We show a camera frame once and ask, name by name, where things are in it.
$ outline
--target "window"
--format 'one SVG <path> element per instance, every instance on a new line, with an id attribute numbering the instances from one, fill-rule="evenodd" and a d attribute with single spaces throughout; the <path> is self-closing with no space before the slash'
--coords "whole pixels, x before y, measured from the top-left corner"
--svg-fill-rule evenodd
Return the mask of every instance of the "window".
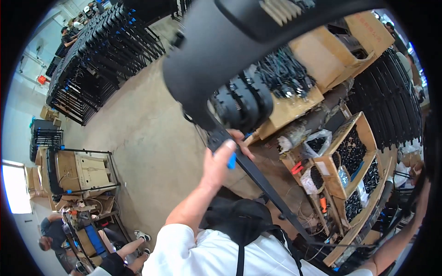
<path id="1" fill-rule="evenodd" d="M 31 213 L 23 164 L 2 161 L 1 170 L 11 212 L 13 214 Z"/>

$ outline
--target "blue bin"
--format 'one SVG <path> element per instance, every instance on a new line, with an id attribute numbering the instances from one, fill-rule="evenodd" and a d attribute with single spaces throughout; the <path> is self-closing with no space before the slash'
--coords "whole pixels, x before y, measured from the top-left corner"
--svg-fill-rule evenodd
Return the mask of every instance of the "blue bin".
<path id="1" fill-rule="evenodd" d="M 95 251 L 97 252 L 97 255 L 106 252 L 106 249 L 104 249 L 104 247 L 100 243 L 100 237 L 94 231 L 94 227 L 92 227 L 92 225 L 89 225 L 85 227 L 85 230 L 89 237 L 89 240 L 92 243 L 92 246 L 94 246 Z"/>

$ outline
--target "sneaker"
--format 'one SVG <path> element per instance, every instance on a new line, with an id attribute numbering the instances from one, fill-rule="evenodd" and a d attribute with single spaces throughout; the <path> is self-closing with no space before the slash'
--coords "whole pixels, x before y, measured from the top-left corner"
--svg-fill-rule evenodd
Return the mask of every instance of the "sneaker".
<path id="1" fill-rule="evenodd" d="M 143 250 L 143 253 L 146 253 L 147 256 L 149 257 L 149 255 L 150 255 L 152 252 L 150 251 L 149 248 L 145 248 L 145 249 Z"/>
<path id="2" fill-rule="evenodd" d="M 145 242 L 148 242 L 152 239 L 148 234 L 145 234 L 140 230 L 135 230 L 133 233 L 135 234 L 135 237 L 137 237 L 137 239 L 143 238 Z"/>
<path id="3" fill-rule="evenodd" d="M 264 205 L 266 205 L 267 202 L 269 202 L 270 200 L 269 197 L 266 195 L 266 193 L 261 193 L 258 198 L 264 199 Z"/>

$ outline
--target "white sneaker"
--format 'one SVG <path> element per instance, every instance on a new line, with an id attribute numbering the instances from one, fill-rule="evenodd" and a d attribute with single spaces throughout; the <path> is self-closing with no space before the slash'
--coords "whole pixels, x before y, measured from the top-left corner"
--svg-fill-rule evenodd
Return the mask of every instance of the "white sneaker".
<path id="1" fill-rule="evenodd" d="M 150 251 L 149 248 L 145 248 L 145 249 L 143 250 L 143 253 L 146 253 L 147 256 L 149 257 L 149 255 L 150 255 L 152 252 Z"/>
<path id="2" fill-rule="evenodd" d="M 133 233 L 135 234 L 135 237 L 137 237 L 137 239 L 143 238 L 145 242 L 148 242 L 152 239 L 148 234 L 145 234 L 140 230 L 135 230 Z"/>

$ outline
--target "red pliers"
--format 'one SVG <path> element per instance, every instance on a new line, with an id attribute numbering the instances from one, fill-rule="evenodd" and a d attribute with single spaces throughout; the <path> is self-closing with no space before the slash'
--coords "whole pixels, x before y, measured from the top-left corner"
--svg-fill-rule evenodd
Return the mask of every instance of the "red pliers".
<path id="1" fill-rule="evenodd" d="M 299 161 L 293 168 L 290 170 L 292 174 L 299 173 L 304 167 L 301 165 L 301 161 Z"/>

